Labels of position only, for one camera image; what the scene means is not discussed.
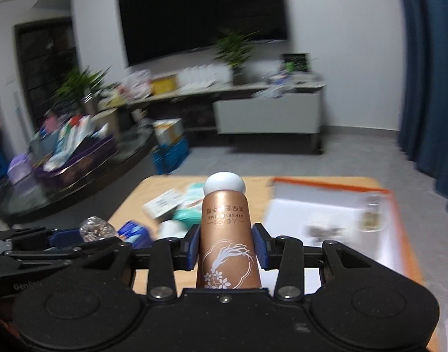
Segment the purple decorative tin box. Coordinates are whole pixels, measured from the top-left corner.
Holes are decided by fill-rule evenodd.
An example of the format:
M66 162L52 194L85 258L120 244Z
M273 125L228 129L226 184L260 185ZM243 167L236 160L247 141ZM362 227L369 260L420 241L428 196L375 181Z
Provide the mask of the purple decorative tin box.
M60 168L50 172L42 166L34 169L35 179L46 189L55 191L74 185L117 153L112 134L105 138L87 137Z

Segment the blue curtain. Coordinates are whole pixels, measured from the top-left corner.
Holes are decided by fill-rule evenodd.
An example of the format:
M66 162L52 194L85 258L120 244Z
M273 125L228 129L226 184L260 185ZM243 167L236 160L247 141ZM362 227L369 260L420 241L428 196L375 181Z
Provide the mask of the blue curtain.
M406 75L398 143L448 201L448 0L402 2Z

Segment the black television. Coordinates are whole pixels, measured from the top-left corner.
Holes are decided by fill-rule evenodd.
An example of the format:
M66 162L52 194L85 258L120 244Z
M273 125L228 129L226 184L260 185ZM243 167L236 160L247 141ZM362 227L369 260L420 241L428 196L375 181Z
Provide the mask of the black television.
M284 0L117 0L129 66L209 48L227 30L286 40Z

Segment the orange white shoebox lid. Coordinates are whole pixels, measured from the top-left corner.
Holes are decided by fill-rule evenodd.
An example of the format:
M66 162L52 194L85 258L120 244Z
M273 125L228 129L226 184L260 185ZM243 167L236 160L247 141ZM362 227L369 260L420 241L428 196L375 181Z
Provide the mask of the orange white shoebox lid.
M257 315L258 351L425 351L440 309L410 279L393 195L381 189L274 180L262 225L271 298ZM385 227L362 232L367 193L386 197Z

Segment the blue floss pick box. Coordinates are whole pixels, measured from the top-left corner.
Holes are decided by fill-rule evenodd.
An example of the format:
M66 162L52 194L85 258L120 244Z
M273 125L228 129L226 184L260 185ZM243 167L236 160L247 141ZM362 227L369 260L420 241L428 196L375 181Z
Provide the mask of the blue floss pick box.
M130 243L134 249L148 248L153 240L148 228L135 221L128 221L118 231L118 237L126 243Z

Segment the blue storage crate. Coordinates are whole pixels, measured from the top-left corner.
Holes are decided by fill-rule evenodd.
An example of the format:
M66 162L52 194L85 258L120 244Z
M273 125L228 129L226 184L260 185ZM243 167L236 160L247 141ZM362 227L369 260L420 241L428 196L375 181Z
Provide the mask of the blue storage crate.
M158 175L175 171L190 154L189 142L182 136L173 145L158 145L152 149L152 160Z

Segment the potted plant on cabinet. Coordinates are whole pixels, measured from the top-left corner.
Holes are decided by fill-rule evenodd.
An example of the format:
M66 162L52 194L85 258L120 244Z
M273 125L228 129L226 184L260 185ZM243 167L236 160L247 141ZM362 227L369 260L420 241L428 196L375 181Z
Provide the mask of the potted plant on cabinet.
M231 29L225 29L223 35L215 43L215 57L227 64L231 70L234 86L246 84L244 66L251 58L254 48L251 41L253 33L241 33Z

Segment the white plug-in repellent heater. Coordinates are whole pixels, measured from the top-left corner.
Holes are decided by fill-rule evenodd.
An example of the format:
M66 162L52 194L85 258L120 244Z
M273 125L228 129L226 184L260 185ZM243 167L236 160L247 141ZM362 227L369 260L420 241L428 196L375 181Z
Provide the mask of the white plug-in repellent heater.
M183 238L188 230L189 227L183 222L170 219L159 224L156 239Z

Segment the teal bandage box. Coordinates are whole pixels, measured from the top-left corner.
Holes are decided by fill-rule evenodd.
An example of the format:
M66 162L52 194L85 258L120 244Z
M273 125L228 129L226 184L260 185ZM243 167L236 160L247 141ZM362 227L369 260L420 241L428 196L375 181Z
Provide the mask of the teal bandage box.
M186 229L201 223L204 199L203 186L204 183L188 185L183 195L183 201L173 215L173 220L182 223Z

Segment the yellow box on cabinet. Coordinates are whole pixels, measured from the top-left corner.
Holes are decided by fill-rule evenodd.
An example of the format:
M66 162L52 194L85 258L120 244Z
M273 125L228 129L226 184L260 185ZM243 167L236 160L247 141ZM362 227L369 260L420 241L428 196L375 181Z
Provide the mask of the yellow box on cabinet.
M176 75L164 75L151 79L152 94L167 94L174 92L178 88Z

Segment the large plant steel pot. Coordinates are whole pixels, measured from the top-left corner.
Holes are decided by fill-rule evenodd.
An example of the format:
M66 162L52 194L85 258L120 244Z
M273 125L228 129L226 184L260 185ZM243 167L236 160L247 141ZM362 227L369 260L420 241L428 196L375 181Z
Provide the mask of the large plant steel pot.
M89 68L74 67L54 92L55 103L62 105L69 112L79 111L86 114L85 99L88 96L93 97L104 88L104 78L108 72L109 67L98 72L92 72Z

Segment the light wooden side table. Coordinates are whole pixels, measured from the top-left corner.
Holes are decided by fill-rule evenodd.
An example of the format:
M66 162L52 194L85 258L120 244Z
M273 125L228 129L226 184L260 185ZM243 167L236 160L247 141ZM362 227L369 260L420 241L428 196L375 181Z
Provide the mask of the light wooden side table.
M156 233L159 223L144 205L198 183L203 210L187 231L170 227L156 236L151 267L137 271L134 290L148 290L148 274L163 257L175 270L176 291L252 288L277 300L297 300L330 278L327 252L346 274L380 267L418 280L393 194L367 177L152 176L142 181L109 223L128 221Z

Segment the rose gold bottle white cap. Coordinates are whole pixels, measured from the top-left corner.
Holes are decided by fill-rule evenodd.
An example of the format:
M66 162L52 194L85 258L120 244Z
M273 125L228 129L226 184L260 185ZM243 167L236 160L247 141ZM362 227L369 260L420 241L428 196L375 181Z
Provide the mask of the rose gold bottle white cap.
M203 186L197 288L261 288L243 179L217 172Z

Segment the black round table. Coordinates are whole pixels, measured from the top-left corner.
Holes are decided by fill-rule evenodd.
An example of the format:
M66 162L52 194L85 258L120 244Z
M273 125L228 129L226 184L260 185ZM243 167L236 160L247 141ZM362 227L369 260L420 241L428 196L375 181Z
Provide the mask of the black round table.
M0 187L0 220L21 226L82 203L116 182L124 182L127 173L150 159L155 146L151 126L134 126L118 141L111 135L101 139L90 152L79 154L58 172L36 168L33 187L23 190L5 182Z

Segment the white small carton box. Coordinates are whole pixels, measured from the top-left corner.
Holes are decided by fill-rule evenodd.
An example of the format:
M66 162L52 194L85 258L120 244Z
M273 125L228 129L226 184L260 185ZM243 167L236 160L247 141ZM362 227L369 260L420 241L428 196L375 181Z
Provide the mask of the white small carton box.
M145 203L142 210L151 219L161 223L173 217L177 208L183 203L183 198L182 193L171 189Z

